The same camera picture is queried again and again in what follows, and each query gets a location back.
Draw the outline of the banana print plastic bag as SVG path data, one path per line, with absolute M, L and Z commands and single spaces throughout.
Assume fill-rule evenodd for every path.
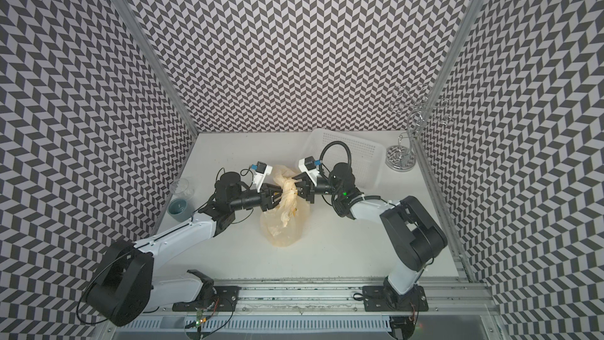
M 303 235 L 306 220 L 310 217 L 310 204 L 303 199 L 296 187 L 296 173 L 283 165 L 273 168 L 273 182 L 282 189 L 277 206 L 260 215 L 260 229 L 274 247 L 289 247 Z

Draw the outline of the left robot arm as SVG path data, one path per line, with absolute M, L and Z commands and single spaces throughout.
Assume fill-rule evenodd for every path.
M 282 193 L 275 184 L 258 180 L 249 187 L 239 173 L 224 173 L 215 181 L 209 200 L 189 220 L 137 242 L 112 243 L 80 301 L 118 327 L 165 305 L 216 309 L 220 299 L 214 281 L 203 272 L 189 269 L 184 275 L 163 278 L 155 273 L 184 251 L 226 231 L 237 211 L 275 208 Z

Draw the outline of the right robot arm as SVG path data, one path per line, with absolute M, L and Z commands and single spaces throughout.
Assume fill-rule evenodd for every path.
M 318 167 L 294 177 L 297 193 L 313 203 L 315 196 L 329 196 L 339 217 L 367 220 L 382 225 L 398 257 L 382 286 L 364 286 L 363 300 L 368 312 L 412 312 L 429 310 L 426 293 L 418 284 L 426 267 L 448 246 L 440 225 L 414 196 L 397 204 L 379 195 L 365 195 L 355 185 L 348 163 L 338 163 L 328 176 Z

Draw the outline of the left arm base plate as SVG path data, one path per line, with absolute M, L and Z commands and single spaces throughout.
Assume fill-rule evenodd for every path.
M 240 286 L 214 286 L 203 288 L 192 302 L 177 302 L 172 305 L 173 312 L 209 313 L 232 312 L 236 309 Z

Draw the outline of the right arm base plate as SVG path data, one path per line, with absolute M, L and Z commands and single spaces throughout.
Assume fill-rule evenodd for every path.
M 366 312 L 427 312 L 429 305 L 422 286 L 415 285 L 406 294 L 386 286 L 363 286 Z

